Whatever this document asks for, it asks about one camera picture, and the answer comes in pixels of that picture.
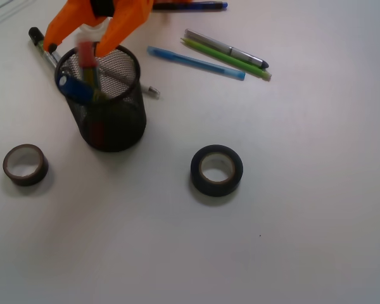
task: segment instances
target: black mesh pencil holder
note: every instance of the black mesh pencil holder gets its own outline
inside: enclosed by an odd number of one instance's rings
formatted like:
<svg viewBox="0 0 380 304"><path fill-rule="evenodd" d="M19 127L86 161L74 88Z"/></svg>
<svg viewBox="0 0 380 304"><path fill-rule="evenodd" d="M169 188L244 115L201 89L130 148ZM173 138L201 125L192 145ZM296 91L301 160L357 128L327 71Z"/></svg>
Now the black mesh pencil holder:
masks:
<svg viewBox="0 0 380 304"><path fill-rule="evenodd" d="M137 58L126 48L118 46L109 55L97 58L101 90L110 100L84 105L66 97L70 110L84 140L104 152L118 152L133 146L144 134L146 114L139 77ZM55 70L55 82L67 73L80 76L75 49L67 52Z"/></svg>

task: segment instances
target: orange robotic gripper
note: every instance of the orange robotic gripper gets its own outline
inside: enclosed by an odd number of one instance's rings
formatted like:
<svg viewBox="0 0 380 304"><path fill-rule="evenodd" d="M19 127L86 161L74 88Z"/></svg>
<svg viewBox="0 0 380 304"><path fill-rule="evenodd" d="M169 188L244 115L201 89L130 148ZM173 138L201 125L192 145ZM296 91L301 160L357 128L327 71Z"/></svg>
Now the orange robotic gripper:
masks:
<svg viewBox="0 0 380 304"><path fill-rule="evenodd" d="M82 24L95 27L106 17L113 17L96 47L96 56L106 56L148 19L152 5L153 0L68 0L48 26L44 49L52 53L64 38Z"/></svg>

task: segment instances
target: light blue pen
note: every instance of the light blue pen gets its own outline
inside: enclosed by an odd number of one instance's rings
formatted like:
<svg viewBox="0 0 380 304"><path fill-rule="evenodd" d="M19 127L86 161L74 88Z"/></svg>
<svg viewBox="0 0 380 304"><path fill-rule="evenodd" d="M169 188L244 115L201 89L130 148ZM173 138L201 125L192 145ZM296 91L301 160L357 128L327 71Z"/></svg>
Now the light blue pen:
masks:
<svg viewBox="0 0 380 304"><path fill-rule="evenodd" d="M165 49L158 49L157 47L148 46L148 53L150 55L153 55L159 58L163 58L163 59L178 62L178 63L183 63L185 65L190 65L196 68L202 68L207 71L234 77L239 80L245 79L245 72L234 70L231 68L226 68L220 65L214 65L213 63L209 63L209 62L197 60L194 58L190 58L187 56L183 56L180 54L176 54L171 51L167 51Z"/></svg>

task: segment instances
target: blue marker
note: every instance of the blue marker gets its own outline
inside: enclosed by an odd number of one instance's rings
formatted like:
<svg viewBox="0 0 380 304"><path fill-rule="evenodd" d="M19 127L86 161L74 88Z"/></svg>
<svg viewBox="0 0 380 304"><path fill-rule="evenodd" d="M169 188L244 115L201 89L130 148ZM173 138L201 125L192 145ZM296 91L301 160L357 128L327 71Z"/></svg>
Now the blue marker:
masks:
<svg viewBox="0 0 380 304"><path fill-rule="evenodd" d="M234 70L232 68L226 68L220 65L214 65L213 63L197 60L187 56L179 55L171 51L167 51L165 49L158 49L157 47L148 46L148 53L159 58L182 63L191 67L202 68L203 70L234 77L239 80L245 79L245 72Z"/></svg>
<svg viewBox="0 0 380 304"><path fill-rule="evenodd" d="M63 95L82 105L101 103L108 100L108 96L99 89L95 89L91 85L66 74L59 77L58 87Z"/></svg>
<svg viewBox="0 0 380 304"><path fill-rule="evenodd" d="M224 10L228 7L226 2L189 2L189 3L155 3L154 11L199 11L199 10Z"/></svg>

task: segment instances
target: blue pen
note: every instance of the blue pen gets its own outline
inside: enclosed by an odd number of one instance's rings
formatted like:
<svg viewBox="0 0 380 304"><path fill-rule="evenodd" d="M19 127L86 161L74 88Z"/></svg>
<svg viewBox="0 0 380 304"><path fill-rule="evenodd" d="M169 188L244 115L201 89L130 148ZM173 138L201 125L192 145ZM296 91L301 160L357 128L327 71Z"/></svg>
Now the blue pen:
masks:
<svg viewBox="0 0 380 304"><path fill-rule="evenodd" d="M190 3L155 3L154 11L199 11L199 10L224 10L228 7L226 2L190 2Z"/></svg>
<svg viewBox="0 0 380 304"><path fill-rule="evenodd" d="M182 63L191 67L202 68L203 70L227 75L239 80L245 79L245 72L234 70L232 68L226 68L220 65L214 65L213 63L197 60L187 56L179 55L171 51L167 51L165 49L158 49L157 47L148 46L148 53L159 58Z"/></svg>

